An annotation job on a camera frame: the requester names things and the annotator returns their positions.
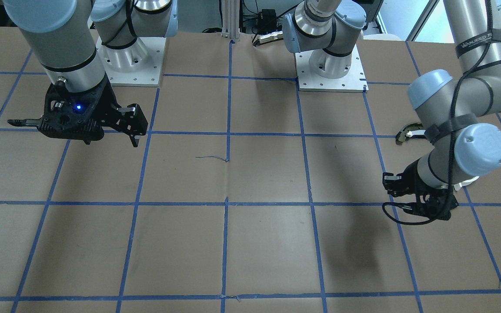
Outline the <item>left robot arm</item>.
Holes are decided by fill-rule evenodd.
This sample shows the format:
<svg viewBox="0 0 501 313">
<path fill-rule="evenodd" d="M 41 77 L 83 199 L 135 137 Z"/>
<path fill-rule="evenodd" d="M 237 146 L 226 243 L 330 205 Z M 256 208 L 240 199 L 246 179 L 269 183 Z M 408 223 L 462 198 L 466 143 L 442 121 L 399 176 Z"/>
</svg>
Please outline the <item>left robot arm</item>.
<svg viewBox="0 0 501 313">
<path fill-rule="evenodd" d="M 382 184 L 395 198 L 413 194 L 412 203 L 392 203 L 426 222 L 449 220 L 458 206 L 453 186 L 501 167 L 501 131 L 479 117 L 501 112 L 501 22 L 493 0 L 444 2 L 463 75 L 430 71 L 409 85 L 412 108 L 433 150 L 402 173 L 384 173 Z M 364 8 L 351 0 L 304 0 L 283 17 L 284 43 L 292 53 L 312 51 L 309 66 L 326 79 L 351 67 L 352 50 L 366 24 Z"/>
</svg>

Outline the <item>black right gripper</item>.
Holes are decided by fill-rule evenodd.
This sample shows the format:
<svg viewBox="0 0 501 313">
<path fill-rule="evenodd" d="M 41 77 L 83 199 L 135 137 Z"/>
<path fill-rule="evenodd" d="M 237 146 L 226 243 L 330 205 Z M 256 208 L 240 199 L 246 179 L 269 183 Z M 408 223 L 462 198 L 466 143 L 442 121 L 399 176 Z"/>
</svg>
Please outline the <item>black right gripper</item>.
<svg viewBox="0 0 501 313">
<path fill-rule="evenodd" d="M 45 132 L 93 131 L 97 126 L 108 126 L 126 134 L 137 148 L 140 138 L 147 134 L 148 121 L 137 103 L 119 107 L 108 80 L 78 93 L 66 91 L 63 83 L 50 84 L 44 103 Z"/>
</svg>

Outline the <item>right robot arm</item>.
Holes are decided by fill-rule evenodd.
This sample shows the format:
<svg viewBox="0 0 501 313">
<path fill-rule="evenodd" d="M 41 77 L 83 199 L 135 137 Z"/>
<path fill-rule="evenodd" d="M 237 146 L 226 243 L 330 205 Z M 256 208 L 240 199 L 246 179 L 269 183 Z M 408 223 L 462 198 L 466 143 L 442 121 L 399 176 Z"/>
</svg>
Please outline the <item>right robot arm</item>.
<svg viewBox="0 0 501 313">
<path fill-rule="evenodd" d="M 50 78 L 38 119 L 9 119 L 47 137 L 103 139 L 104 127 L 137 147 L 148 121 L 137 103 L 121 106 L 113 86 L 159 85 L 167 37 L 178 30 L 175 0 L 5 0 Z"/>
</svg>

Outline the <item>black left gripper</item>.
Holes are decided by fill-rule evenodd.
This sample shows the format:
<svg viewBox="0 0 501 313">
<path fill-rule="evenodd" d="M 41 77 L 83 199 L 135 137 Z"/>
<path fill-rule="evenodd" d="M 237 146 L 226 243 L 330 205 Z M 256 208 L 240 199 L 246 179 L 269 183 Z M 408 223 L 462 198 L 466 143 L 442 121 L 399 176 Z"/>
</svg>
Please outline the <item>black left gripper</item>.
<svg viewBox="0 0 501 313">
<path fill-rule="evenodd" d="M 403 173 L 394 174 L 390 172 L 382 173 L 382 185 L 388 195 L 394 198 L 414 194 L 420 196 L 427 193 L 430 196 L 447 194 L 447 190 L 437 190 L 428 186 L 419 176 L 417 166 L 418 160 L 410 164 Z"/>
</svg>

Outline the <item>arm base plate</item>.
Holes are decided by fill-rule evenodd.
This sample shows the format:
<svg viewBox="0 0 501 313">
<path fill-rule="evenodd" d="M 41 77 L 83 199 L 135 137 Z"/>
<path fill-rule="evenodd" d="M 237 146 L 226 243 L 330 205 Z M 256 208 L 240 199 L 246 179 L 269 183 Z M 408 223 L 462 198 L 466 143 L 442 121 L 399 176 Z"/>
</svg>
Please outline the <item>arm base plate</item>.
<svg viewBox="0 0 501 313">
<path fill-rule="evenodd" d="M 357 46 L 344 57 L 324 50 L 294 54 L 300 91 L 363 93 L 369 90 Z"/>
<path fill-rule="evenodd" d="M 114 87 L 159 87 L 167 39 L 142 37 L 130 47 L 114 50 L 103 46 L 96 50 Z"/>
</svg>

